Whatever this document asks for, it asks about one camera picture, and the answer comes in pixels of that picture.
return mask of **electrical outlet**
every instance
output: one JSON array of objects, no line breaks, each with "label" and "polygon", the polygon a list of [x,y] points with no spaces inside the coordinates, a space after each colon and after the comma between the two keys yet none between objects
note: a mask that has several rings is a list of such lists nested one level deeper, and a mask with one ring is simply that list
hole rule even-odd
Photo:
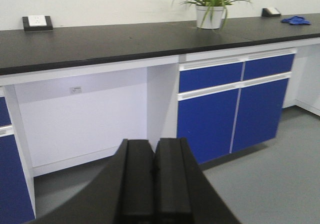
[{"label": "electrical outlet", "polygon": [[46,17],[44,15],[30,15],[28,16],[29,26],[46,26]]},{"label": "electrical outlet", "polygon": [[70,88],[70,93],[73,94],[80,94],[82,93],[81,86],[76,86],[76,87],[71,87]]}]

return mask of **blue cabinet door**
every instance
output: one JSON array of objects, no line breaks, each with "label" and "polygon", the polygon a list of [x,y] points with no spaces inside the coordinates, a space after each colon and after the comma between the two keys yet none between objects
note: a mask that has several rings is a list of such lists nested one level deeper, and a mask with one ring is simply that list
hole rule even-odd
[{"label": "blue cabinet door", "polygon": [[249,80],[291,71],[294,57],[292,54],[246,61],[243,79]]},{"label": "blue cabinet door", "polygon": [[0,126],[10,125],[10,117],[4,97],[0,97]]},{"label": "blue cabinet door", "polygon": [[238,91],[179,101],[177,136],[188,139],[198,163],[229,153]]},{"label": "blue cabinet door", "polygon": [[0,137],[0,223],[34,219],[34,212],[13,135]]},{"label": "blue cabinet door", "polygon": [[241,89],[232,152],[276,135],[288,79]]},{"label": "blue cabinet door", "polygon": [[181,71],[179,92],[240,81],[242,68],[243,63],[234,63]]}]

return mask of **white flower pot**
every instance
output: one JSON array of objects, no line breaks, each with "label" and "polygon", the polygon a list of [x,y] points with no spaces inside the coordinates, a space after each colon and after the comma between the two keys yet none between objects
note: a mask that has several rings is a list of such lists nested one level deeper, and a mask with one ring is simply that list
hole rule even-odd
[{"label": "white flower pot", "polygon": [[196,6],[196,26],[201,29],[219,29],[224,16],[223,7]]}]

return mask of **gray floor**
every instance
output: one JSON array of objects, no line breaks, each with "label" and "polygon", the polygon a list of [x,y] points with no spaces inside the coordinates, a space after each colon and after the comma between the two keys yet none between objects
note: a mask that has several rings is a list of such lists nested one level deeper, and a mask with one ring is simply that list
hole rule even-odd
[{"label": "gray floor", "polygon": [[[320,223],[320,117],[283,111],[277,138],[202,168],[243,224]],[[81,190],[107,159],[36,177],[37,216]]]}]

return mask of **black countertop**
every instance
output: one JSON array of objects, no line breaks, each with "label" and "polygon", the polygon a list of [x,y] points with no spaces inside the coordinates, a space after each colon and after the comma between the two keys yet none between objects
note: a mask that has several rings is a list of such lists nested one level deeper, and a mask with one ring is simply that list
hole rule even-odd
[{"label": "black countertop", "polygon": [[283,24],[283,16],[228,19],[219,31],[195,21],[0,31],[0,75],[320,37],[320,14],[303,16],[312,25]]}]

